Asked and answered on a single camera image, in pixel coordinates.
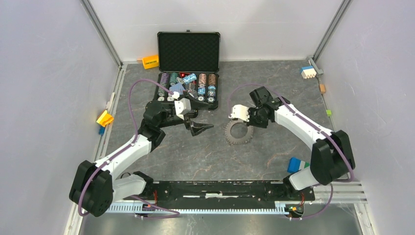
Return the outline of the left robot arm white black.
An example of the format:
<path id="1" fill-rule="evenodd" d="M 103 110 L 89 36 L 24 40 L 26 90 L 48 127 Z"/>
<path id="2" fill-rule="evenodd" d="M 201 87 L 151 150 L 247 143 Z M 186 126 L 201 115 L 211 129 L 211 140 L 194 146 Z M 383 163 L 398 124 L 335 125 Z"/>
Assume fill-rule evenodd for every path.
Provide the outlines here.
<path id="1" fill-rule="evenodd" d="M 165 137 L 162 128 L 183 124 L 196 136 L 214 127 L 192 121 L 191 113 L 187 98 L 176 100 L 171 107 L 158 100 L 147 103 L 142 122 L 130 140 L 106 157 L 96 162 L 85 160 L 78 166 L 69 191 L 69 199 L 77 205 L 78 214 L 98 217 L 120 199 L 133 196 L 149 199 L 154 187 L 144 177 L 132 174 L 120 179 L 119 175 L 161 144 Z"/>

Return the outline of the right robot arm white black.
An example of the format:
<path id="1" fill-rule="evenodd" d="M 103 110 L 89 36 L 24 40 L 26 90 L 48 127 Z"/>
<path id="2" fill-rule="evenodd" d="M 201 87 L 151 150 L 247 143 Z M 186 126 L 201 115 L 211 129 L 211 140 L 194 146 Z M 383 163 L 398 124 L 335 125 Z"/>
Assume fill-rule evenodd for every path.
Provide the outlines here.
<path id="1" fill-rule="evenodd" d="M 298 111 L 281 96 L 272 97 L 265 88 L 250 92 L 255 107 L 248 109 L 248 125 L 266 128 L 275 122 L 302 140 L 311 150 L 310 166 L 283 179 L 283 195 L 289 200 L 297 199 L 302 190 L 315 185 L 332 182 L 352 182 L 355 161 L 348 134 L 332 131 Z"/>

